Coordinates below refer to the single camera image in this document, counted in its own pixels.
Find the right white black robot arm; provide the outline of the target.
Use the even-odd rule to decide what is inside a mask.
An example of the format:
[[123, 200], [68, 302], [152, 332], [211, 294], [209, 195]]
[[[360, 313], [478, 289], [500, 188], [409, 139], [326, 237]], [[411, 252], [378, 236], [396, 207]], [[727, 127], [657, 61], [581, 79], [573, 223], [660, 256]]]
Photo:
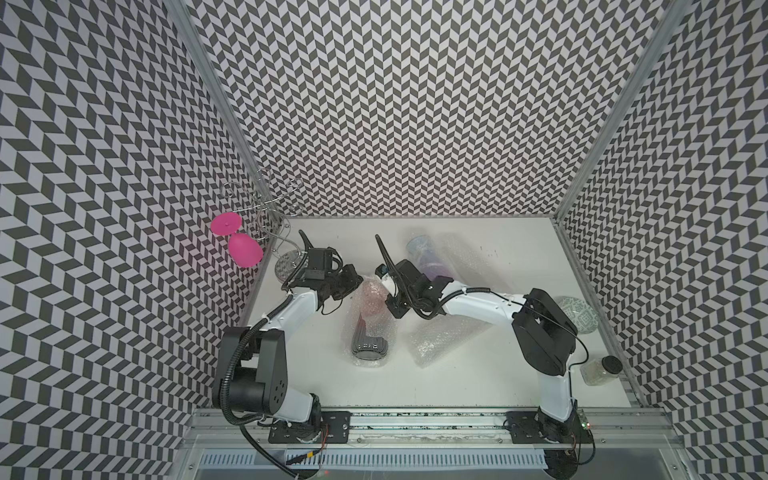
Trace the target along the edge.
[[388, 291], [385, 304], [397, 319], [413, 312], [423, 320], [461, 316], [514, 332], [526, 363], [537, 372], [539, 406], [533, 413], [545, 443], [575, 444], [585, 436], [573, 397], [569, 362], [581, 343], [576, 326], [544, 290], [502, 294], [451, 277], [428, 278], [415, 265], [387, 260], [375, 275]]

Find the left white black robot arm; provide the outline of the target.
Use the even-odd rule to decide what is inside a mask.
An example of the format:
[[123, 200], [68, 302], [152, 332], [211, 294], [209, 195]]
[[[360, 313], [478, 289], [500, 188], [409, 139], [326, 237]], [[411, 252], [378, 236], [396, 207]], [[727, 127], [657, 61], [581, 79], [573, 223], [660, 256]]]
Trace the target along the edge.
[[319, 397], [289, 384], [288, 340], [326, 300], [343, 301], [362, 281], [336, 249], [308, 247], [282, 285], [286, 295], [277, 306], [251, 326], [224, 330], [212, 403], [229, 424], [245, 427], [269, 417], [287, 428], [291, 442], [321, 439]]

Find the red black ribbed vase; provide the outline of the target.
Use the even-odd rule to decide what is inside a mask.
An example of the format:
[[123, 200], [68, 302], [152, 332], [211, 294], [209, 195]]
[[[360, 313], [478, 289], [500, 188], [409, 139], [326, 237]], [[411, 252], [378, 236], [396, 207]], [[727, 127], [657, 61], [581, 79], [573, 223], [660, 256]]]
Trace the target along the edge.
[[358, 319], [351, 341], [351, 353], [356, 360], [377, 362], [389, 350], [389, 310], [375, 286], [368, 285], [361, 293]]

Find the clear bubble wrap sheet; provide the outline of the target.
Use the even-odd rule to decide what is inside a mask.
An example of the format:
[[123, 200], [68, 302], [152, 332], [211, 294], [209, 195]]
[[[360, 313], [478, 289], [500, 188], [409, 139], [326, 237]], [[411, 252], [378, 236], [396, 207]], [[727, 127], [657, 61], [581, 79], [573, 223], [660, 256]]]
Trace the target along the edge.
[[394, 356], [397, 322], [386, 305], [389, 292], [375, 276], [364, 276], [349, 297], [343, 323], [342, 352], [361, 368], [381, 368]]

